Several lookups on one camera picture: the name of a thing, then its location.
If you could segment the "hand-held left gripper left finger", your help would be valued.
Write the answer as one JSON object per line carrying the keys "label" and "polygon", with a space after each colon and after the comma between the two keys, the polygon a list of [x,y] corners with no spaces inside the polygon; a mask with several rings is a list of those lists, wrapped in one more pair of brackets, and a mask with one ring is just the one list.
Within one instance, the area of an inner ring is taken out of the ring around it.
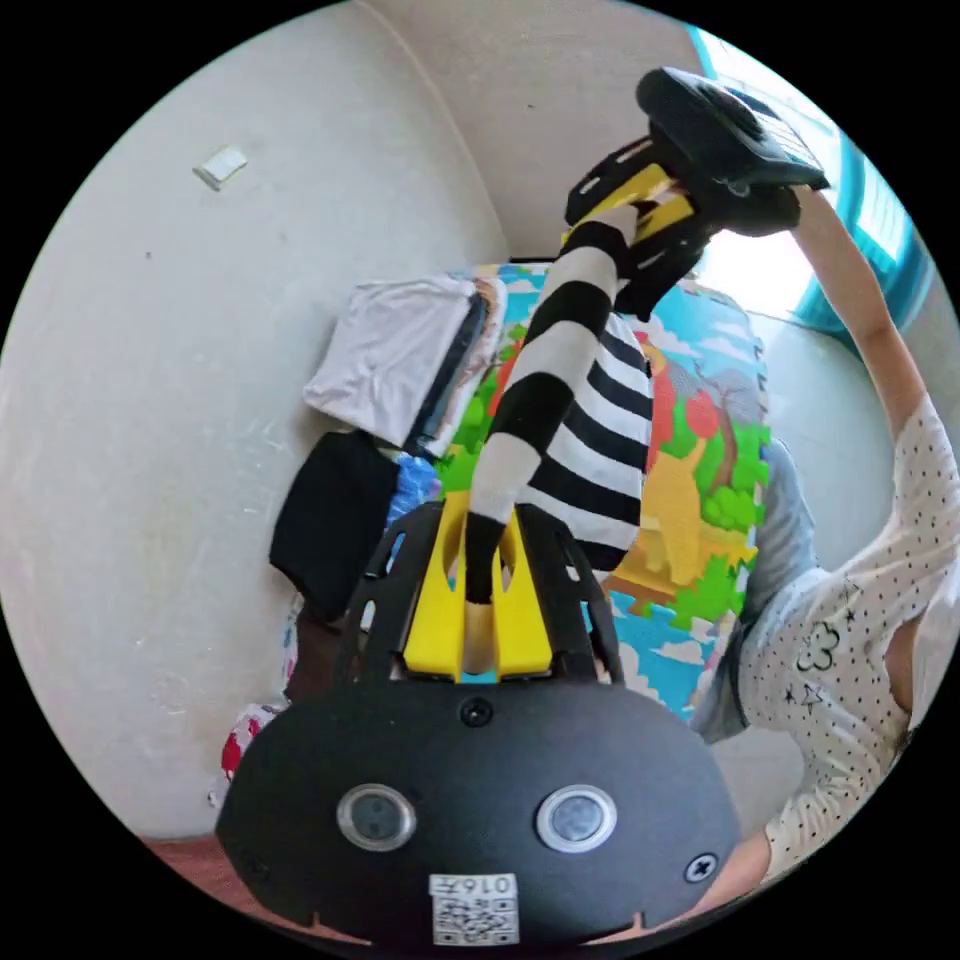
{"label": "hand-held left gripper left finger", "polygon": [[411,675],[458,681],[462,673],[465,634],[463,573],[464,527],[469,498],[448,496],[428,506],[437,515],[431,524],[420,592],[403,649]]}

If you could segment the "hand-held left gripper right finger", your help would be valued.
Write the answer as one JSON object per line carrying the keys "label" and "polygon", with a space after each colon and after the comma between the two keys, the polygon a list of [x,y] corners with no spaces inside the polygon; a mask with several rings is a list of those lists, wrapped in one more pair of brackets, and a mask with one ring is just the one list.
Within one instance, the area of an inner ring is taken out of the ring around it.
{"label": "hand-held left gripper right finger", "polygon": [[494,556],[491,600],[496,678],[514,681],[547,676],[553,650],[517,512]]}

